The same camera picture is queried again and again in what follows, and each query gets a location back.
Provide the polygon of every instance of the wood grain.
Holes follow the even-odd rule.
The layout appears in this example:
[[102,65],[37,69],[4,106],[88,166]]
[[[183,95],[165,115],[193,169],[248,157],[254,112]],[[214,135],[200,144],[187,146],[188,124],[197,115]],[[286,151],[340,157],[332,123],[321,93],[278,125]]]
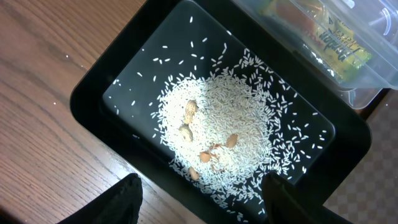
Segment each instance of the wood grain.
[[[144,0],[0,0],[0,210],[56,223],[130,172],[69,110],[74,86]],[[139,223],[202,223],[143,179]]]

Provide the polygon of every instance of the pile of rice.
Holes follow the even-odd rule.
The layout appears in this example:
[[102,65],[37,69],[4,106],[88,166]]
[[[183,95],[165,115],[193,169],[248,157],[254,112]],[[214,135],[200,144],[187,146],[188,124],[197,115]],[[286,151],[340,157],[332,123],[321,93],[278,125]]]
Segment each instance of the pile of rice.
[[[266,106],[272,96],[261,88],[261,83],[257,90],[252,90],[245,78],[239,79],[233,74],[233,69],[225,68],[221,75],[211,73],[207,80],[178,78],[177,84],[159,98],[157,114],[163,129],[161,141],[175,152],[170,167],[203,193],[213,194],[213,199],[224,208],[230,195],[234,200],[247,201],[253,197],[260,200],[261,196],[250,185],[245,186],[246,179],[252,177],[251,185],[261,190],[264,173],[255,179],[255,171],[259,167],[261,170],[280,168],[271,164],[269,136],[280,129],[279,118]],[[191,143],[186,142],[178,130],[189,100],[195,100],[198,106],[193,123],[189,124],[193,133]],[[225,145],[232,134],[238,135],[235,147],[218,147],[211,151],[217,158],[212,157],[207,163],[200,160],[201,152],[215,144]],[[200,174],[198,180],[191,179],[190,167]]]

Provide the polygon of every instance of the checkered tablecloth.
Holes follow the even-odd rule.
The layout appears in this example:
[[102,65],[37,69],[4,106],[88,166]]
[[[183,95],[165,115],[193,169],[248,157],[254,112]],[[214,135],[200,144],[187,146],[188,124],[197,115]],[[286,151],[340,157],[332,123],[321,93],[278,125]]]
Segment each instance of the checkered tablecloth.
[[368,119],[373,142],[324,206],[353,223],[398,224],[398,91]]

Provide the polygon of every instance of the tray rim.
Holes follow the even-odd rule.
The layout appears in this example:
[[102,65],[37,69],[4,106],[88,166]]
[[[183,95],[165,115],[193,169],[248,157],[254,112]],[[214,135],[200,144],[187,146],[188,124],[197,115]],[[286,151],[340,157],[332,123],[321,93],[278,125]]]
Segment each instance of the tray rim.
[[[164,169],[161,162],[154,162],[153,159],[157,159],[156,155],[145,150],[129,150],[133,146],[136,147],[132,138],[108,121],[100,106],[103,93],[112,85],[113,80],[181,1],[184,0],[148,0],[144,3],[77,84],[70,97],[70,109],[73,117],[83,127],[203,221],[236,222],[236,219],[231,220],[231,216],[215,203],[191,189],[185,179],[176,177],[176,173],[171,169]],[[267,62],[268,66],[292,85],[335,127],[334,140],[295,185],[296,189],[308,195],[310,200],[322,205],[368,152],[371,146],[368,124],[324,86],[315,77],[314,71],[301,64],[294,54],[283,48],[234,2],[231,0],[195,2],[230,30],[245,46],[255,49],[254,52],[258,57]],[[178,182],[177,187],[170,184],[172,181]]]

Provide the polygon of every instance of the snack package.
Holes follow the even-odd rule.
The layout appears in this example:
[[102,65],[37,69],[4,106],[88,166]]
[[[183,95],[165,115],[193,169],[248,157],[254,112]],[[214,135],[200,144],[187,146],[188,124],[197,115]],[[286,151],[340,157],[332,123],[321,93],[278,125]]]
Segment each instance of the snack package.
[[271,0],[260,13],[298,35],[334,71],[338,83],[353,80],[372,57],[354,40],[354,32],[317,0]]
[[348,82],[356,78],[359,69],[372,55],[354,40],[353,32],[342,26],[319,35],[325,43],[321,57],[335,71],[338,82]]

